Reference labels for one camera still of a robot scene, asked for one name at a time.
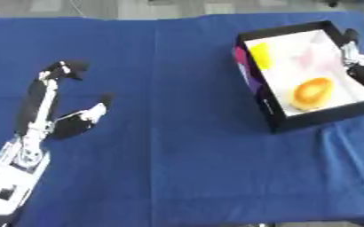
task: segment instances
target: white robot link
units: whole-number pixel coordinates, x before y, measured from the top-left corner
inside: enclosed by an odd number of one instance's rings
[[[15,222],[30,193],[50,162],[41,143],[47,138],[76,136],[98,123],[113,99],[104,94],[88,110],[76,111],[52,120],[58,102],[58,84],[64,78],[81,80],[79,72],[88,65],[59,61],[39,73],[28,88],[16,119],[15,136],[0,151],[0,226]]]

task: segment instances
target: black box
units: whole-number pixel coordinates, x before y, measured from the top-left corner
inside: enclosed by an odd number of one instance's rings
[[[294,110],[290,109],[291,106],[288,107],[288,105],[286,105],[287,101],[281,99],[283,96],[280,94],[283,94],[282,92],[287,91],[282,90],[282,88],[280,88],[279,91],[275,89],[277,86],[282,87],[281,84],[283,84],[284,82],[287,84],[293,81],[291,78],[295,78],[295,75],[287,73],[288,70],[286,70],[285,72],[282,72],[283,70],[277,70],[286,67],[286,69],[289,69],[289,72],[294,72],[292,71],[292,66],[294,66],[295,57],[286,57],[286,59],[283,59],[283,53],[276,54],[277,56],[280,55],[278,57],[280,61],[275,61],[274,64],[274,68],[276,69],[274,69],[273,71],[272,69],[261,70],[259,69],[258,63],[254,60],[254,57],[249,50],[250,42],[253,43],[257,40],[267,38],[269,40],[269,45],[273,42],[274,46],[276,46],[276,39],[269,39],[269,37],[277,37],[278,39],[280,39],[277,42],[282,44],[283,42],[287,41],[286,37],[293,37],[292,35],[295,34],[301,35],[301,37],[304,37],[304,39],[298,38],[297,36],[295,38],[297,39],[297,42],[292,42],[291,38],[292,43],[289,47],[287,45],[280,45],[280,48],[278,46],[278,48],[276,49],[282,50],[283,48],[286,48],[286,56],[289,54],[293,56],[293,54],[295,53],[291,52],[294,51],[295,48],[299,49],[299,51],[297,52],[300,52],[301,49],[305,50],[301,51],[302,58],[298,56],[299,54],[297,54],[297,67],[301,68],[300,70],[304,71],[297,72],[306,72],[305,70],[309,70],[306,68],[312,68],[312,65],[310,64],[310,66],[308,65],[308,67],[305,66],[306,61],[311,61],[315,62],[315,64],[313,63],[315,67],[313,67],[314,69],[313,71],[311,71],[311,74],[315,74],[314,72],[323,72],[321,70],[324,70],[324,74],[336,78],[336,88],[338,88],[339,93],[335,95],[336,100],[333,100],[333,106],[320,108],[310,112],[298,113],[297,111],[295,113]],[[313,38],[311,37],[307,39],[309,42],[309,45],[307,45],[308,47],[306,47],[305,45],[306,41],[303,41],[305,40],[306,36],[303,35],[306,35],[307,37],[309,37],[309,35],[313,36]],[[329,39],[330,43],[335,47],[329,49],[325,48],[327,42],[326,39]],[[249,85],[252,93],[254,94],[256,101],[263,114],[265,115],[265,118],[267,119],[273,132],[302,128],[328,121],[338,121],[345,118],[364,114],[364,85],[352,79],[345,70],[344,72],[346,74],[343,74],[341,69],[339,68],[339,63],[332,63],[334,61],[336,62],[336,57],[341,54],[339,47],[343,43],[343,35],[330,21],[312,22],[287,27],[268,28],[238,35],[237,42],[233,50],[235,59],[245,78],[245,81]],[[330,59],[333,59],[334,61],[326,59],[321,60],[319,57],[316,57],[320,56],[320,54],[321,56],[325,56],[324,58],[328,58],[328,56],[330,56]],[[280,76],[286,76],[286,79],[281,79],[278,72],[280,72]],[[350,99],[348,98],[348,96],[346,96],[347,100],[344,100],[345,96],[343,94],[348,94]]]

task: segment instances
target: orange object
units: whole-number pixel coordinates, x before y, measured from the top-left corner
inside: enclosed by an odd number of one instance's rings
[[[326,77],[319,77],[298,85],[290,100],[291,105],[303,111],[324,106],[330,99],[334,83]]]

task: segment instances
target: table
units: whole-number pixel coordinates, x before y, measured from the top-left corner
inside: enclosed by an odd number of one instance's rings
[[[96,129],[48,141],[51,165],[18,226],[214,226],[364,218],[364,116],[270,134],[232,59],[240,32],[356,12],[118,21],[0,19],[0,147],[28,83],[55,60],[91,63],[58,114],[114,92]]]

